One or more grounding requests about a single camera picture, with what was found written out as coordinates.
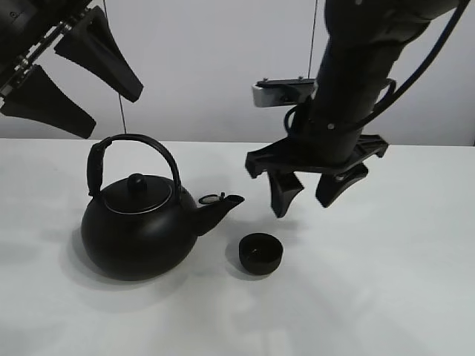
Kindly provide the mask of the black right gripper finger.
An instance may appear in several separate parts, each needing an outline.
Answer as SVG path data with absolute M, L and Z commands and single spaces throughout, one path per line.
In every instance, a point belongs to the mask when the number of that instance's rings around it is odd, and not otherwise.
M 268 173 L 268 178 L 271 191 L 271 208 L 277 218 L 282 218 L 288 212 L 294 198 L 304 190 L 304 186 L 293 172 L 273 171 Z
M 328 208 L 345 190 L 364 179 L 368 173 L 366 165 L 360 163 L 342 174 L 323 174 L 318 182 L 315 197 L 324 208 Z

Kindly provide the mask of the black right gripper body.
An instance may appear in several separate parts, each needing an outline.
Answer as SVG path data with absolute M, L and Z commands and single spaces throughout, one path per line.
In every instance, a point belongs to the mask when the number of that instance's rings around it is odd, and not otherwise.
M 371 156 L 382 158 L 386 150 L 387 142 L 381 136 L 362 134 L 349 158 L 342 163 L 329 163 L 304 144 L 284 138 L 249 152 L 245 168 L 253 179 L 262 173 L 270 177 L 283 177 L 296 172 L 345 177 Z

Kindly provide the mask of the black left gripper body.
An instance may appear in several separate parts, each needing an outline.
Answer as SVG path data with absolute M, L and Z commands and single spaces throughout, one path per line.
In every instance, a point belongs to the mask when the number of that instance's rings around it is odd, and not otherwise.
M 97 62 L 89 1 L 1 2 L 1 96 L 18 93 L 33 64 L 59 37 L 61 56 L 91 70 Z

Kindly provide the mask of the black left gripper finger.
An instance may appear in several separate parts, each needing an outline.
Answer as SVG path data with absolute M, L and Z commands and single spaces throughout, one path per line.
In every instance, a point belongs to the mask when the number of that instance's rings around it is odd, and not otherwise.
M 100 7 L 88 10 L 57 43 L 54 51 L 99 77 L 128 101 L 139 99 L 143 84 L 118 48 Z
M 1 113 L 53 126 L 83 139 L 96 121 L 54 84 L 42 66 L 34 65 L 24 80 L 4 98 Z

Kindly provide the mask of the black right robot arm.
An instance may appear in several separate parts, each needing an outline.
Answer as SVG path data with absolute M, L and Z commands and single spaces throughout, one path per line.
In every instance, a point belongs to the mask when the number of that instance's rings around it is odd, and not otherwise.
M 364 127 L 387 110 L 429 68 L 465 12 L 466 1 L 327 1 L 329 34 L 314 79 L 263 79 L 252 88 L 255 106 L 287 107 L 286 136 L 248 153 L 251 177 L 267 173 L 271 206 L 283 217 L 302 191 L 297 173 L 317 173 L 317 201 L 330 206 L 384 156 L 388 144 Z M 389 74 L 404 48 L 438 17 L 450 20 L 427 57 L 402 84 Z

